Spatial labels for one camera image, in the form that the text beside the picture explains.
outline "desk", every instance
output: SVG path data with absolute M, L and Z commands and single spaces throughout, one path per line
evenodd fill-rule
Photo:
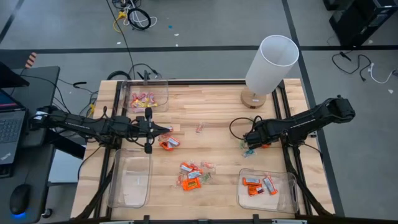
M 285 84 L 291 113 L 297 114 L 307 110 L 300 80 L 286 79 Z M 117 81 L 101 82 L 95 118 L 102 115 L 104 106 L 108 107 L 108 116 L 111 116 L 116 86 Z M 142 220 L 144 215 L 150 215 L 151 220 L 252 219 L 253 214 L 259 214 L 260 218 L 294 217 L 293 214 L 287 213 L 247 210 L 237 204 L 236 183 L 241 169 L 286 172 L 279 142 L 273 143 L 268 149 L 258 149 L 256 156 L 244 159 L 241 155 L 242 150 L 239 149 L 239 140 L 229 133 L 229 123 L 237 117 L 253 118 L 255 115 L 261 115 L 263 119 L 275 118 L 272 96 L 267 96 L 263 107 L 248 109 L 240 100 L 244 87 L 245 85 L 169 85 L 169 109 L 164 113 L 154 113 L 153 120 L 161 126 L 172 125 L 173 136 L 180 140 L 181 145 L 173 152 L 168 152 L 156 141 L 152 154 L 148 203 L 139 209 L 114 208 L 113 220 Z M 280 96 L 279 100 L 279 104 L 283 105 Z M 135 118 L 137 115 L 128 113 L 127 116 Z M 195 130 L 199 122 L 205 122 L 206 127 L 198 136 Z M 315 139 L 308 139 L 306 143 L 317 146 Z M 85 157 L 90 156 L 97 147 L 97 143 L 88 144 Z M 123 141 L 122 148 L 137 146 Z M 307 146 L 300 149 L 308 188 L 318 201 L 333 213 L 333 204 L 319 153 Z M 98 188 L 103 156 L 104 149 L 100 149 L 82 167 L 71 217 L 81 213 L 94 196 Z M 196 189 L 196 192 L 184 192 L 182 189 L 173 188 L 179 164 L 189 160 L 215 163 L 214 183 L 204 185 L 201 189 Z M 108 192 L 107 190 L 103 197 L 101 216 L 105 216 Z M 303 213 L 305 210 L 301 195 L 299 193 L 298 201 Z
M 24 75 L 45 78 L 57 83 L 59 67 L 31 68 L 24 70 Z M 28 118 L 32 117 L 37 108 L 52 104 L 55 87 L 46 81 L 24 77 L 30 85 L 28 87 L 15 88 L 12 96 L 21 102 L 29 111 Z M 17 150 L 14 172 L 12 177 L 0 179 L 0 220 L 1 223 L 35 223 L 40 219 L 47 198 L 47 181 L 49 179 L 52 159 L 54 157 L 54 145 L 41 146 L 45 138 L 45 129 L 29 131 L 25 126 L 25 132 L 21 134 L 20 145 Z M 26 215 L 14 218 L 9 209 L 9 198 L 12 191 L 24 183 L 31 186 L 28 209 Z

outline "wooden lamp base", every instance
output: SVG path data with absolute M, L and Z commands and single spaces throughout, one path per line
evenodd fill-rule
M 249 89 L 242 90 L 241 100 L 244 106 L 250 109 L 260 108 L 267 100 L 266 95 L 257 95 Z

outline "computer mouse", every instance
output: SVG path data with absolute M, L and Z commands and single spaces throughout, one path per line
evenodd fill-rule
M 10 197 L 10 211 L 14 215 L 24 213 L 28 204 L 30 196 L 30 185 L 21 184 L 14 189 Z

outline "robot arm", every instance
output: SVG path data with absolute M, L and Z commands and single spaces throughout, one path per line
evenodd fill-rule
M 102 117 L 91 119 L 66 113 L 54 106 L 46 106 L 37 110 L 36 115 L 32 118 L 31 125 L 33 129 L 63 128 L 82 136 L 93 137 L 100 143 L 113 147 L 117 147 L 117 143 L 120 143 L 117 139 L 124 138 L 144 147 L 148 154 L 152 153 L 151 140 L 153 142 L 156 136 L 170 131 L 152 121 L 151 108 L 146 108 L 145 117 L 137 116 L 135 120 L 131 121 L 126 116 L 109 118 L 106 115 L 106 107 L 104 107 Z M 138 138 L 146 138 L 147 141 L 144 145 L 141 145 L 137 142 Z
M 244 136 L 250 149 L 279 140 L 286 134 L 291 145 L 304 141 L 307 136 L 330 123 L 347 123 L 355 117 L 355 111 L 347 99 L 329 98 L 320 105 L 287 119 L 265 119 L 253 124 Z

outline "clear plastic bin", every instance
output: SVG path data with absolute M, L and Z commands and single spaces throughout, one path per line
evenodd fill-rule
M 146 97 L 135 101 L 135 97 L 143 94 Z M 149 95 L 153 96 L 154 103 L 149 100 Z M 169 84 L 167 80 L 126 80 L 122 82 L 119 105 L 127 109 L 128 113 L 143 113 L 146 105 L 137 106 L 137 104 L 150 104 L 153 112 L 166 112 L 169 108 Z
M 278 192 L 271 195 L 263 179 L 271 176 Z M 243 185 L 243 177 L 260 179 L 264 193 L 249 196 L 248 187 Z M 291 192 L 296 191 L 296 180 L 291 173 L 276 173 L 251 169 L 242 169 L 238 180 L 238 203 L 243 208 L 267 210 L 273 212 L 295 213 L 299 206 L 297 198 Z
M 141 208 L 147 202 L 151 158 L 142 149 L 120 149 L 115 153 L 108 196 L 111 208 Z

